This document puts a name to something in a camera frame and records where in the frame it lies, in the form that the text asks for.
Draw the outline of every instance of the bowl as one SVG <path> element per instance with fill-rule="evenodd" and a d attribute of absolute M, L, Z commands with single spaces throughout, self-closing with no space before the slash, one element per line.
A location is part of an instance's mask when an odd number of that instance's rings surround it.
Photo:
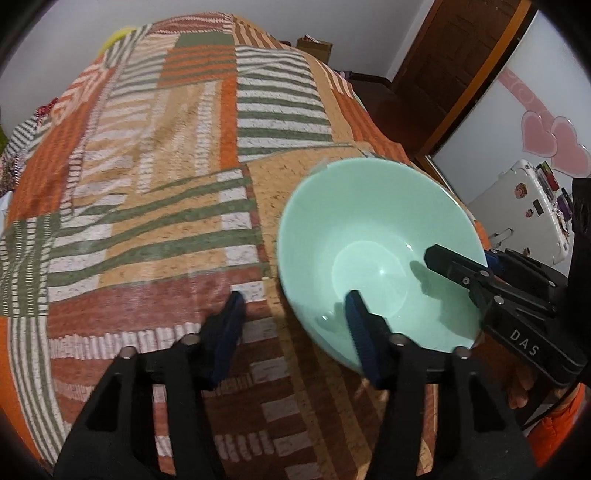
<path fill-rule="evenodd" d="M 479 310 L 468 290 L 425 266 L 434 244 L 486 265 L 466 212 L 434 180 L 378 158 L 330 163 L 287 202 L 277 245 L 281 284 L 312 339 L 354 370 L 361 364 L 343 307 L 351 290 L 393 332 L 425 348 L 469 348 Z"/>

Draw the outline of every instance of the brown floor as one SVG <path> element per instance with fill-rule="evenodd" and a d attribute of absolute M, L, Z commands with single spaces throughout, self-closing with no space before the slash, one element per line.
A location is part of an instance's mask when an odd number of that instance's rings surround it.
<path fill-rule="evenodd" d="M 382 83 L 352 80 L 351 84 L 382 133 L 402 144 L 407 155 L 412 157 L 431 134 L 421 119 Z"/>

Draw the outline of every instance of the door frame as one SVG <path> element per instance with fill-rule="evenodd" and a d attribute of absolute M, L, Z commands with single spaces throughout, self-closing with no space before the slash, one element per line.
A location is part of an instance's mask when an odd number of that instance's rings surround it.
<path fill-rule="evenodd" d="M 433 2 L 431 10 L 429 10 L 429 13 L 425 17 L 425 21 L 419 29 L 412 46 L 410 47 L 404 61 L 402 62 L 402 65 L 400 65 L 397 74 L 392 80 L 392 91 L 395 91 L 396 87 L 399 85 L 400 80 L 408 69 L 408 65 L 418 50 L 419 45 L 423 41 L 427 30 L 437 15 L 437 12 L 439 11 L 443 1 L 444 0 L 435 0 Z M 509 20 L 509 23 L 501 34 L 498 42 L 492 49 L 490 55 L 482 64 L 478 72 L 476 72 L 476 75 L 474 75 L 474 78 L 469 83 L 468 87 L 466 87 L 462 95 L 460 95 L 460 98 L 458 98 L 456 103 L 452 106 L 449 113 L 443 118 L 433 133 L 425 141 L 423 146 L 419 149 L 415 159 L 420 166 L 429 171 L 431 174 L 435 172 L 433 172 L 433 163 L 430 161 L 430 156 L 435 153 L 436 147 L 439 146 L 441 140 L 447 134 L 451 133 L 453 129 L 455 129 L 460 116 L 462 113 L 465 113 L 466 107 L 472 102 L 476 101 L 479 95 L 484 93 L 482 89 L 483 85 L 490 78 L 491 73 L 495 71 L 495 68 L 498 66 L 499 62 L 503 59 L 507 49 L 510 47 L 515 36 L 519 33 L 524 21 L 528 18 L 528 14 L 533 8 L 535 7 L 531 5 L 530 0 L 521 0 L 519 2 L 519 5 L 515 9 L 515 14 L 513 17 L 511 17 L 511 20 Z"/>

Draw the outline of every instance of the patterned blanket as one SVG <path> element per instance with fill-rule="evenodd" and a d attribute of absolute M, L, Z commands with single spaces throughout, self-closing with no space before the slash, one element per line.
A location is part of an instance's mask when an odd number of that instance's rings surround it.
<path fill-rule="evenodd" d="M 59 98 L 27 147 L 0 240 L 0 405 L 53 464 L 103 371 L 197 332 L 231 290 L 248 319 L 207 393 L 231 478 L 362 478 L 385 398 L 312 344 L 277 282 L 278 220 L 318 162 L 413 168 L 350 84 L 220 13 L 145 25 Z M 434 394 L 421 460 L 430 468 Z M 160 465 L 174 471 L 165 392 Z"/>

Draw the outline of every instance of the screw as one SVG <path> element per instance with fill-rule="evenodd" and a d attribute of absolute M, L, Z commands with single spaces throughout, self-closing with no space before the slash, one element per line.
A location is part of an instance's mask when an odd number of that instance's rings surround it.
<path fill-rule="evenodd" d="M 453 354 L 460 358 L 466 359 L 470 356 L 470 349 L 465 346 L 457 346 L 453 349 Z"/>
<path fill-rule="evenodd" d="M 390 343 L 396 346 L 404 346 L 408 343 L 408 337 L 402 333 L 393 333 L 390 335 Z"/>
<path fill-rule="evenodd" d="M 119 356 L 121 358 L 131 358 L 137 353 L 138 351 L 133 345 L 124 346 L 121 350 L 119 350 Z"/>
<path fill-rule="evenodd" d="M 188 333 L 181 338 L 181 343 L 187 346 L 197 345 L 200 341 L 201 337 L 196 333 Z"/>

